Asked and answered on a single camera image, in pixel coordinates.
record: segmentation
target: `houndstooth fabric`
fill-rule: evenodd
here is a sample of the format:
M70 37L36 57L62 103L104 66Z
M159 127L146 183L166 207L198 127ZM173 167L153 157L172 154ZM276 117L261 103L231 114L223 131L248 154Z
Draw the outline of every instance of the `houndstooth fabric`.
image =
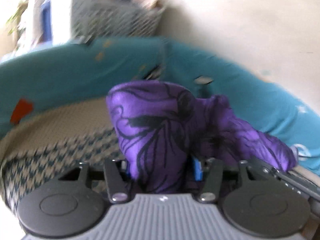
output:
M19 201L26 194L65 169L79 162L100 165L105 158L123 158L116 134L110 127L5 159L3 176L7 205L16 214ZM102 192L105 183L93 181L92 189Z

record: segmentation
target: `teal cushion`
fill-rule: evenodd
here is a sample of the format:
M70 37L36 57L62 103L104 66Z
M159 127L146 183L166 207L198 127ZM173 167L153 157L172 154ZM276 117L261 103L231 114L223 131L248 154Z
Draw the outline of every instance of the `teal cushion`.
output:
M90 46L65 44L0 64L0 138L11 128L19 99L32 114L106 95L115 85L139 79L164 60L163 39L98 39Z
M260 80L237 64L202 50L172 42L165 79L179 83L194 94L193 80L209 76L212 94L229 97L235 114L255 129L280 138L288 146L301 145L300 165L320 175L320 117L280 86Z

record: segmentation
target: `black round pad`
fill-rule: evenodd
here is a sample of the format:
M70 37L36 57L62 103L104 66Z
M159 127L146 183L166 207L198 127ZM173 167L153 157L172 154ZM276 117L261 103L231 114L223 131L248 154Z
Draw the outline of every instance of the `black round pad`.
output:
M103 198L77 182L48 182L25 196L18 217L26 231L45 238L78 235L105 211Z
M222 209L233 226L265 238L298 232L310 215L308 201L276 180L246 183L226 197Z

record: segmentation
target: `gray plastic base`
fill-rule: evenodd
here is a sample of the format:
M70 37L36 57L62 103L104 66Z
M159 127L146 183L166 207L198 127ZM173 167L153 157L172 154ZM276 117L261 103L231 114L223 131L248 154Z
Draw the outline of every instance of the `gray plastic base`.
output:
M200 204L189 194L136 195L113 205L87 232L68 240L253 240L230 225L215 205ZM302 240L301 234L278 239ZM27 235L23 240L43 240Z

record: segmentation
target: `purple fabric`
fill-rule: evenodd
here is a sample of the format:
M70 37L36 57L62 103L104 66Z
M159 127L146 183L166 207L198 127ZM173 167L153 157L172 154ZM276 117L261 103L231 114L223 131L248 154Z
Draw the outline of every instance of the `purple fabric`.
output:
M190 155L227 165L254 155L283 171L296 165L287 145L237 118L225 96L198 99L176 84L135 81L114 87L107 105L131 176L147 193L196 187Z

